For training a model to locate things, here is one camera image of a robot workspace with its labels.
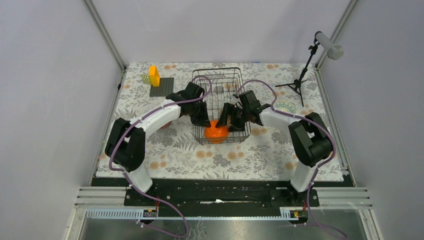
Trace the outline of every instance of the orange bowl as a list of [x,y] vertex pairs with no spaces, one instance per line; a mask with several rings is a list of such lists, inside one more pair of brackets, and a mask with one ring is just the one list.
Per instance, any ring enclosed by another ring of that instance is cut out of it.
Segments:
[[210,121],[210,127],[204,128],[204,136],[210,143],[220,144],[224,142],[229,134],[228,127],[215,127],[217,125],[218,120]]

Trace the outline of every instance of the metal frame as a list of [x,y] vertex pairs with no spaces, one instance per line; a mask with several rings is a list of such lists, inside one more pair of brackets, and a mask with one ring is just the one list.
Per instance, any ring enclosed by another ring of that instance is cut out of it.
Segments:
[[[353,9],[359,0],[351,0],[346,7],[337,27],[331,35],[331,40],[335,41],[339,36],[343,26],[345,25],[347,19],[351,15]],[[106,30],[99,14],[91,0],[83,0],[85,6],[87,7],[88,12],[90,13],[93,21],[95,22],[99,32],[101,33],[106,45],[111,51],[116,63],[122,69],[122,79],[118,84],[118,90],[113,96],[113,104],[109,111],[108,122],[103,131],[103,138],[107,134],[109,129],[110,121],[113,119],[114,108],[117,104],[120,85],[125,79],[125,70],[126,64],[123,61],[122,57],[119,54],[116,46],[114,45],[108,31]],[[340,166],[343,175],[350,175],[352,178],[354,186],[356,186],[356,180],[351,169],[349,169],[349,157],[346,154],[346,148],[343,143],[343,139],[340,134],[340,129],[337,124],[336,118],[333,114],[333,108],[331,106],[330,100],[328,98],[327,89],[325,87],[324,81],[320,73],[320,67],[323,65],[326,59],[325,52],[320,56],[318,62],[314,67],[314,73],[318,83],[318,87],[323,96],[323,103],[325,111],[329,117],[331,133],[334,136],[334,139],[339,150],[339,159]],[[103,149],[103,143],[100,144],[98,153]],[[96,166],[93,168],[93,174],[95,174]],[[81,187],[78,193],[78,197],[75,202],[74,210],[72,211],[71,220],[67,232],[65,232],[64,239],[67,240],[79,240],[81,233],[84,229],[84,223],[86,218],[98,217],[99,209],[102,212],[103,218],[117,218],[117,213],[131,213],[139,212],[142,209],[154,208],[154,206],[124,206],[124,201],[126,199],[126,192],[128,187],[96,187],[96,186],[86,186]],[[312,209],[332,209],[332,210],[344,210],[344,209],[356,209],[361,216],[363,227],[368,239],[372,240],[383,240],[380,227],[377,224],[373,206],[371,204],[368,191],[365,187],[314,187],[317,190],[317,195],[319,198],[320,206],[312,207]],[[289,210],[298,210],[298,207],[282,207],[281,218],[279,217],[261,217],[261,216],[252,216],[252,217],[193,217],[193,219],[199,220],[286,220],[284,218],[285,211]],[[125,218],[125,214],[119,215],[119,218]],[[169,220],[179,220],[179,217],[168,217]]]
[[328,92],[327,92],[326,85],[324,83],[324,80],[322,78],[320,70],[317,69],[316,67],[313,67],[313,72],[315,74],[315,79],[316,79],[316,83],[318,84],[319,91],[321,92],[322,102],[324,104],[325,113],[328,116],[328,120],[329,120],[329,123],[330,123],[329,128],[330,128],[330,131],[331,131],[331,135],[333,136],[333,139],[334,139],[335,144],[337,146],[338,156],[339,156],[338,159],[339,159],[339,162],[340,162],[342,173],[344,175],[349,174],[350,177],[352,178],[353,185],[356,186],[357,182],[356,182],[356,179],[355,179],[355,175],[354,175],[352,169],[349,168],[349,166],[351,165],[350,159],[348,157],[348,154],[347,154],[347,151],[346,151],[346,146],[345,146],[343,139],[342,139],[342,134],[340,132],[339,124],[337,123],[335,114],[333,112],[333,107],[332,107],[331,102],[330,102],[330,98],[329,98],[329,95],[328,95]]
[[82,0],[85,7],[87,8],[88,12],[90,13],[93,22],[97,26],[98,31],[100,32],[101,36],[104,39],[104,42],[106,43],[107,47],[110,50],[110,53],[112,54],[113,58],[116,61],[116,64],[120,67],[122,71],[125,71],[127,68],[127,64],[122,59],[117,47],[115,46],[114,42],[112,41],[111,36],[109,35],[108,31],[106,30],[105,25],[103,24],[102,19],[99,16],[99,13],[96,10],[96,7],[94,6],[94,3],[92,0]]
[[[67,240],[78,240],[84,229],[87,218],[102,219],[135,219],[139,217],[141,210],[154,209],[154,206],[124,206],[126,191],[129,187],[81,187],[75,203],[75,217]],[[315,187],[320,201],[319,210],[356,210],[362,220],[362,224],[369,240],[383,240],[380,227],[377,224],[373,206],[368,191],[365,187]],[[188,217],[189,220],[290,220],[287,212],[299,210],[298,207],[281,207],[281,217]],[[180,220],[179,217],[161,217],[164,220]]]

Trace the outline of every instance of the gray baseplate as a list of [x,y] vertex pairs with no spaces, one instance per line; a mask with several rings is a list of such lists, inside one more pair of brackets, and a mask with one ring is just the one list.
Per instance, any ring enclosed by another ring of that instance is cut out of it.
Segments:
[[161,77],[159,86],[150,86],[150,97],[166,97],[174,92],[174,78]]

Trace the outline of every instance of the glass panel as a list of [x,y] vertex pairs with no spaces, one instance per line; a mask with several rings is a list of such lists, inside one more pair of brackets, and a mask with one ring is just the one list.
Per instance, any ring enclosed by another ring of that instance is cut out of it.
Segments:
[[[349,239],[366,240],[361,218],[355,210],[313,210],[320,223],[332,225],[344,231]],[[331,240],[317,226],[284,227],[291,225],[283,220],[189,220],[188,240]],[[182,220],[156,220],[152,225],[169,232],[182,234],[185,231]],[[140,240],[140,239],[176,239],[162,232],[141,228],[135,220],[86,219],[82,234],[83,240]]]

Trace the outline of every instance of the white wall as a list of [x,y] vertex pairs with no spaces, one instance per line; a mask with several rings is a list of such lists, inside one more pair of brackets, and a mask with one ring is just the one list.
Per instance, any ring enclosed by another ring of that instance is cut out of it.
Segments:
[[330,36],[349,0],[93,2],[127,63],[305,63],[315,32]]
[[81,0],[0,3],[0,239],[61,239],[120,71]]
[[423,239],[424,2],[360,1],[327,60],[351,167],[370,191],[385,240]]

